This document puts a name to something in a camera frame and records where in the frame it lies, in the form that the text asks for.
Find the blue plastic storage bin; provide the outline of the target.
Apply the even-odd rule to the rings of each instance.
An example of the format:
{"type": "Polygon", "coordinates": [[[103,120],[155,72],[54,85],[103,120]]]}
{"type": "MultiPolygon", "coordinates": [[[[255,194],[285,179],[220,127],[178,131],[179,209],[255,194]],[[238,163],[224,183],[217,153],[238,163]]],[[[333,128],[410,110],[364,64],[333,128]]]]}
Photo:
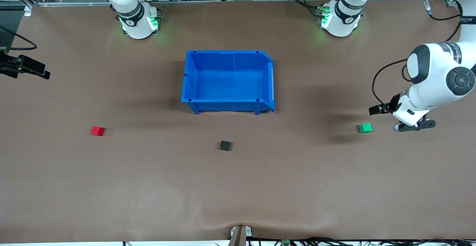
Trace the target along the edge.
{"type": "Polygon", "coordinates": [[[275,112],[273,60],[262,50],[189,50],[181,102],[194,114],[275,112]]]}

